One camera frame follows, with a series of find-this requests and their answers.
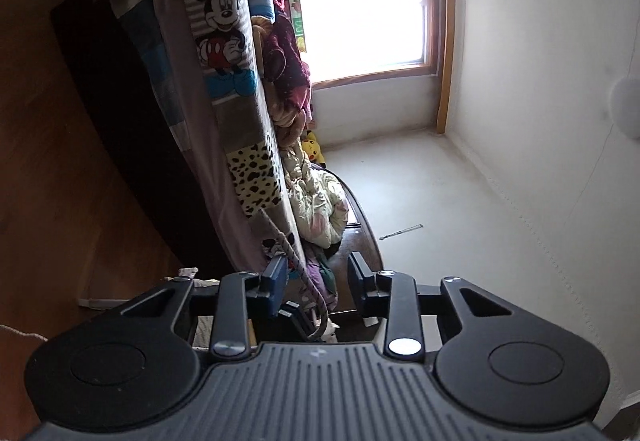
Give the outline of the yellow pikachu plush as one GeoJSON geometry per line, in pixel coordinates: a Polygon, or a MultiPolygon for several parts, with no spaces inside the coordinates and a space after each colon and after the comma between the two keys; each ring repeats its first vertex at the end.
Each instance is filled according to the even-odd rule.
{"type": "Polygon", "coordinates": [[[307,130],[306,134],[302,136],[300,144],[302,144],[302,149],[307,155],[310,162],[312,162],[313,164],[318,164],[322,168],[326,167],[326,158],[324,158],[321,152],[318,138],[316,137],[314,132],[307,130]]]}

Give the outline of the bed with patchwork cover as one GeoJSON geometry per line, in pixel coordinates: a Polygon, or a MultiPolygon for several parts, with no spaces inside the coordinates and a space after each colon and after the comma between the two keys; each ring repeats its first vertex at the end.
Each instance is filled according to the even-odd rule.
{"type": "Polygon", "coordinates": [[[248,0],[65,0],[51,19],[108,156],[183,265],[303,268],[248,0]]]}

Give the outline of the cream crumpled duvet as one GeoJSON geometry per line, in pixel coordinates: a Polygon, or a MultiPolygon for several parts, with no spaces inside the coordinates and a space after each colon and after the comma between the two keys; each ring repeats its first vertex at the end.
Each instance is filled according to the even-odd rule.
{"type": "Polygon", "coordinates": [[[348,223],[348,201],[337,177],[316,168],[297,140],[281,149],[288,199],[300,237],[322,249],[341,242],[348,223]]]}

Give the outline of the maroon clothing on bed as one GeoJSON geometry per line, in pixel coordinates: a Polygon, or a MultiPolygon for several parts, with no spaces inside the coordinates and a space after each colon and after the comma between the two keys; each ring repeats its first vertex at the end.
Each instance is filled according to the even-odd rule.
{"type": "Polygon", "coordinates": [[[311,112],[311,82],[308,65],[300,56],[291,19],[288,0],[272,0],[274,21],[262,45],[265,77],[273,85],[279,101],[286,108],[300,110],[309,122],[311,112]]]}

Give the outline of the colourful children's book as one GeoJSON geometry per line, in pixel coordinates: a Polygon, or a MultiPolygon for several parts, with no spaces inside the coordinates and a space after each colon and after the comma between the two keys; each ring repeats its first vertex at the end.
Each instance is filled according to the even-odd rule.
{"type": "Polygon", "coordinates": [[[285,0],[285,13],[290,20],[296,44],[300,53],[307,52],[302,2],[300,0],[285,0]]]}

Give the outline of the dark wooden headboard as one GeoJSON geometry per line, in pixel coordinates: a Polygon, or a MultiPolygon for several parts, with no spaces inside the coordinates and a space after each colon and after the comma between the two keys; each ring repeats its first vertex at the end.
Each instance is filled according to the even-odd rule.
{"type": "Polygon", "coordinates": [[[378,248],[378,242],[374,236],[370,224],[360,208],[359,202],[350,187],[338,176],[345,192],[349,220],[343,233],[340,245],[329,259],[329,266],[336,279],[338,291],[338,303],[333,314],[344,314],[356,310],[352,301],[352,294],[348,286],[348,257],[353,251],[361,253],[371,271],[380,271],[383,268],[383,260],[378,248]]]}

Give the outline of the grey white shoelace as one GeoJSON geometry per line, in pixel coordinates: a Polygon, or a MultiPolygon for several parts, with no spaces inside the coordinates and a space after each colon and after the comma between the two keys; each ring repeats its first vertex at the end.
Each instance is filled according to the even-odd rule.
{"type": "Polygon", "coordinates": [[[328,325],[329,320],[329,310],[326,306],[326,299],[323,298],[317,285],[308,275],[305,265],[303,265],[303,262],[299,260],[299,257],[297,257],[297,253],[288,242],[286,236],[278,229],[277,225],[273,223],[270,216],[268,216],[268,213],[266,213],[264,209],[260,209],[259,214],[262,216],[267,227],[270,228],[271,233],[274,235],[277,244],[285,253],[285,256],[293,263],[294,271],[299,275],[304,288],[308,294],[311,294],[312,300],[314,300],[314,304],[319,310],[320,324],[314,328],[314,331],[308,336],[308,339],[320,340],[322,334],[326,331],[326,325],[328,325]]]}

